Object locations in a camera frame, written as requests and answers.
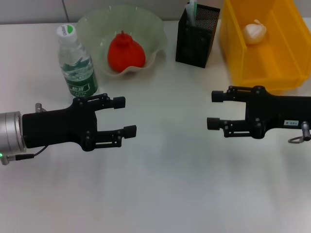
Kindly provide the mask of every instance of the water bottle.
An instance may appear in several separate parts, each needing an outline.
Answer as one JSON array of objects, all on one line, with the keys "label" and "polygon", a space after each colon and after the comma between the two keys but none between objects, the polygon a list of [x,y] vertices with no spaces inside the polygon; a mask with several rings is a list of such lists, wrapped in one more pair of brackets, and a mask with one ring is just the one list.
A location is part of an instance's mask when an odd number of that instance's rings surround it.
[{"label": "water bottle", "polygon": [[57,28],[60,44],[58,60],[70,93],[76,97],[92,96],[98,89],[90,55],[71,24]]}]

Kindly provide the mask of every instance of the yellow container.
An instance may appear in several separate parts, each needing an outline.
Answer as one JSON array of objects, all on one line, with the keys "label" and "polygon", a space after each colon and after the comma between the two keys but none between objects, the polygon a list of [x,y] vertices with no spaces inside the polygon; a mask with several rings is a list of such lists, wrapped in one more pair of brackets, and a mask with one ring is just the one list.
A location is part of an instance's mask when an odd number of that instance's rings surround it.
[{"label": "yellow container", "polygon": [[[242,31],[258,19],[265,39],[247,45]],[[299,87],[311,72],[311,34],[292,0],[225,0],[220,44],[237,86]]]}]

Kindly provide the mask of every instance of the black mesh pen holder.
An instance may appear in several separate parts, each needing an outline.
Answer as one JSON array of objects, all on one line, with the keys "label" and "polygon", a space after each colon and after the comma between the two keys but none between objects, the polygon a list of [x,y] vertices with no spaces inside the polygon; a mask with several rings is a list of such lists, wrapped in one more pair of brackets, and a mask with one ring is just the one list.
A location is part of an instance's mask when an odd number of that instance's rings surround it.
[{"label": "black mesh pen holder", "polygon": [[205,68],[215,37],[220,9],[197,5],[196,26],[184,10],[178,23],[176,61]]}]

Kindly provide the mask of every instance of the glass bowl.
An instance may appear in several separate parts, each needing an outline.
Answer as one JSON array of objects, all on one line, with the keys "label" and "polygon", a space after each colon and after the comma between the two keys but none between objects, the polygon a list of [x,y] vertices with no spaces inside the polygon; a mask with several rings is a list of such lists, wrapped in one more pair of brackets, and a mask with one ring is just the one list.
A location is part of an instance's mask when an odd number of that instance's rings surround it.
[{"label": "glass bowl", "polygon": [[[167,45],[163,21],[150,11],[126,4],[90,12],[78,21],[76,30],[80,41],[90,53],[94,66],[109,76],[149,68],[154,63],[157,52]],[[107,61],[109,45],[121,31],[131,35],[142,46],[146,56],[144,67],[128,67],[121,73],[110,68]]]}]

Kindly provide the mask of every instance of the white garlic bulb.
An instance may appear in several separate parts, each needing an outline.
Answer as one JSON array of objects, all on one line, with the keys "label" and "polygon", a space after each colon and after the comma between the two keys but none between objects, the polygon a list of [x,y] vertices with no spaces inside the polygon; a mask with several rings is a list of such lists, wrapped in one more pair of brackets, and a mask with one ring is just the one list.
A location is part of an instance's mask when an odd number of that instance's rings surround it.
[{"label": "white garlic bulb", "polygon": [[257,19],[255,20],[257,24],[248,24],[243,31],[243,36],[246,44],[257,44],[261,42],[266,35],[267,29],[262,25]]}]

